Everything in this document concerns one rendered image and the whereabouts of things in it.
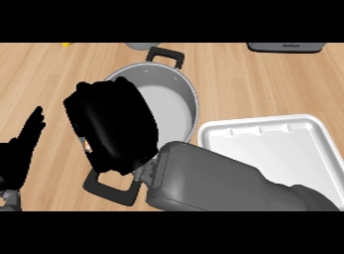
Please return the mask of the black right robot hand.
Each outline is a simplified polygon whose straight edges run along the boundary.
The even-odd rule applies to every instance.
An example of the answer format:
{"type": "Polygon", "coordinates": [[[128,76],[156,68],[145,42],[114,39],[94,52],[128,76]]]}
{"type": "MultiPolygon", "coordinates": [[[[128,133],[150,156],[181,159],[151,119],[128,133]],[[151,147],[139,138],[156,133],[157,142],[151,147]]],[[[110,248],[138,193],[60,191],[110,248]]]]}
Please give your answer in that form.
{"type": "Polygon", "coordinates": [[[154,115],[135,84],[80,82],[64,100],[77,136],[91,146],[89,163],[98,173],[132,173],[157,155],[159,129],[154,115]]]}

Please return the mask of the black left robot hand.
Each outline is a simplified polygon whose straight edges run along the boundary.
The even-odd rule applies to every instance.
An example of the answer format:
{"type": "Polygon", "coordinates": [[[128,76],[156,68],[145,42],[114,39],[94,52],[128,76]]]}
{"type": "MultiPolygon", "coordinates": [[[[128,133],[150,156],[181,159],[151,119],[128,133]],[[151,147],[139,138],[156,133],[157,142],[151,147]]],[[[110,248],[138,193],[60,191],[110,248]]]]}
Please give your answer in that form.
{"type": "Polygon", "coordinates": [[[45,127],[43,107],[38,106],[20,135],[0,143],[0,192],[18,191],[24,185],[45,127]]]}

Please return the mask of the white tray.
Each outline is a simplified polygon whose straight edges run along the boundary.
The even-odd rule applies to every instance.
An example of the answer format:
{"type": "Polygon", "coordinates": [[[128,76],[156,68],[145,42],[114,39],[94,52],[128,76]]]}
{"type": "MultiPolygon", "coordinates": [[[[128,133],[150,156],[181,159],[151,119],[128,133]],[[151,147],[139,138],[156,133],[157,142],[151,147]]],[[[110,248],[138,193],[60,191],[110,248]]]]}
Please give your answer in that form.
{"type": "Polygon", "coordinates": [[[272,182],[315,189],[344,211],[344,161],[315,116],[207,122],[198,130],[198,146],[256,167],[272,182]]]}

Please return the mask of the grey round object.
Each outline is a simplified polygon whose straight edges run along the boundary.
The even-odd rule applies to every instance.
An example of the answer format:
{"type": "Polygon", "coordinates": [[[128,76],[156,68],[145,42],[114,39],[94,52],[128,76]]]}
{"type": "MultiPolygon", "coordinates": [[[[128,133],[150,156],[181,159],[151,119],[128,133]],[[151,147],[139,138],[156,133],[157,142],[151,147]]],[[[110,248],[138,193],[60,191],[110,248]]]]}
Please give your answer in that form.
{"type": "Polygon", "coordinates": [[[148,51],[153,47],[157,47],[162,43],[125,43],[136,51],[148,51]]]}

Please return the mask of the dark grey appliance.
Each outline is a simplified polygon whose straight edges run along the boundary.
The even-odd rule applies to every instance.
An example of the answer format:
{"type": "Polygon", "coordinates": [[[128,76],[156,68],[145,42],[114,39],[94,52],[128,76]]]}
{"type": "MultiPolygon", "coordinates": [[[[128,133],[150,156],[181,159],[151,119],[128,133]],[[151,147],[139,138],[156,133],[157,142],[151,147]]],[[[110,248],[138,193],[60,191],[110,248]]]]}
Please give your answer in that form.
{"type": "Polygon", "coordinates": [[[314,54],[322,51],[325,43],[249,43],[249,49],[259,53],[314,54]]]}

